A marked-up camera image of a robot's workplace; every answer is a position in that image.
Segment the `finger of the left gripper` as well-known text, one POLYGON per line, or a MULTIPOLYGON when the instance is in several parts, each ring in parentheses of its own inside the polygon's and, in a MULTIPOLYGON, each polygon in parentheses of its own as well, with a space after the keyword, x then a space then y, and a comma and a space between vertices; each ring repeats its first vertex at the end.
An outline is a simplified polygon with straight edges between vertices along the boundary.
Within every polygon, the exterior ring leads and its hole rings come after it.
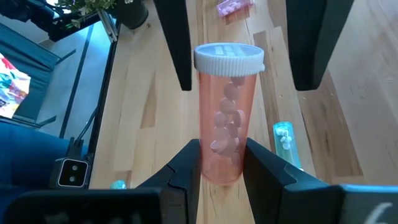
POLYGON ((354 0, 285 0, 290 66, 298 91, 316 90, 354 0))
POLYGON ((185 0, 154 0, 180 87, 192 90, 190 29, 185 0))

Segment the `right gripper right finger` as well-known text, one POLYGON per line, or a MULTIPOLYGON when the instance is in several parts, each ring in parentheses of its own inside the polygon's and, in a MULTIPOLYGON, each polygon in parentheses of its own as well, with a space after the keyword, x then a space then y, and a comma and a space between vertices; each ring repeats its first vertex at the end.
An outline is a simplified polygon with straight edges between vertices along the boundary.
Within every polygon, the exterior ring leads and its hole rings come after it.
POLYGON ((243 176, 255 224, 338 224, 341 189, 249 138, 243 176))

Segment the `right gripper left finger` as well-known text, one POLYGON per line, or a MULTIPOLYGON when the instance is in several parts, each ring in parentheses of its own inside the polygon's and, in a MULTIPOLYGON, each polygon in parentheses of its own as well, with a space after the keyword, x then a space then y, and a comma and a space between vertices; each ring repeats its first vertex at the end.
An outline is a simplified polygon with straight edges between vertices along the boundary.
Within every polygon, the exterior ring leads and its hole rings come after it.
POLYGON ((157 190, 158 204, 150 207, 160 215, 159 224, 196 224, 200 179, 200 142, 192 139, 137 187, 157 190))

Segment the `purple pill bottle white cap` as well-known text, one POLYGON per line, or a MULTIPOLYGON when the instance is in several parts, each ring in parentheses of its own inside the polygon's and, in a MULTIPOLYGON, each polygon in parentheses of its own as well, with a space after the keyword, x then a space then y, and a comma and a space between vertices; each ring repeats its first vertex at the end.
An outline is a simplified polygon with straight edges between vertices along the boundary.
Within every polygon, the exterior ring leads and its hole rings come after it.
POLYGON ((226 17, 235 11, 254 4, 255 0, 224 0, 217 5, 218 13, 221 17, 226 17))

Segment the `pink pill bottle white cap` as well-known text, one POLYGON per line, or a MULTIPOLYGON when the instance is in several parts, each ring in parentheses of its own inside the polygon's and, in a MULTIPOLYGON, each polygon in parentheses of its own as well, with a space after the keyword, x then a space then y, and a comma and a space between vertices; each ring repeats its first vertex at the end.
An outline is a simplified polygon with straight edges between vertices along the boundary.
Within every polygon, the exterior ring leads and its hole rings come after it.
POLYGON ((256 46, 218 42, 195 48, 198 72, 201 173, 229 185, 243 172, 257 74, 264 51, 256 46))

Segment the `potted green plant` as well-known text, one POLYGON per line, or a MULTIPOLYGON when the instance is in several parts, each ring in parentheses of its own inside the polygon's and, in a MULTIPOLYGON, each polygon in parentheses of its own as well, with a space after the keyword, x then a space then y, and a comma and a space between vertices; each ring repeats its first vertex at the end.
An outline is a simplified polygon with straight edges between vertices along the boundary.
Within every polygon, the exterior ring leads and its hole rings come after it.
POLYGON ((129 29, 141 26, 147 19, 149 12, 142 0, 57 0, 56 6, 68 9, 79 15, 72 24, 80 27, 85 16, 104 10, 114 16, 129 29))

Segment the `blue fabric seat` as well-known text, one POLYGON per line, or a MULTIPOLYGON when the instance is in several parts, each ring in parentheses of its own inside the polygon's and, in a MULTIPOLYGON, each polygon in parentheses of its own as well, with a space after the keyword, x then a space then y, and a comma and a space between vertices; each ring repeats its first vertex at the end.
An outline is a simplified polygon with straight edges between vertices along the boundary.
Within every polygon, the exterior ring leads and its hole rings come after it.
POLYGON ((0 199, 48 190, 55 160, 70 140, 0 122, 0 199))

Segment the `black aluminium table frame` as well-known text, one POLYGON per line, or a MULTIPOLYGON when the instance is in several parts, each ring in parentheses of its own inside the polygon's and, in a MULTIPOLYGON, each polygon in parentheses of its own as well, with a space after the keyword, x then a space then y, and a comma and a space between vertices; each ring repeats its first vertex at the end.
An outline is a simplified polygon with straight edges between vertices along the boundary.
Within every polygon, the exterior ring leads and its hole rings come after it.
POLYGON ((98 144, 98 139, 99 139, 100 129, 101 129, 101 122, 102 122, 102 118, 103 118, 103 111, 104 111, 104 106, 105 106, 105 102, 106 102, 106 95, 108 92, 108 87, 109 87, 109 82, 110 82, 110 78, 111 78, 111 72, 112 72, 112 68, 113 68, 117 44, 118 44, 118 42, 116 40, 116 41, 112 42, 109 47, 109 54, 108 54, 108 58, 107 58, 106 66, 105 66, 105 70, 104 70, 103 82, 101 85, 98 104, 97 104, 97 107, 95 110, 95 117, 93 120, 93 127, 92 127, 92 131, 91 131, 90 143, 88 145, 88 153, 91 154, 92 156, 95 156, 95 153, 96 153, 96 147, 98 144))

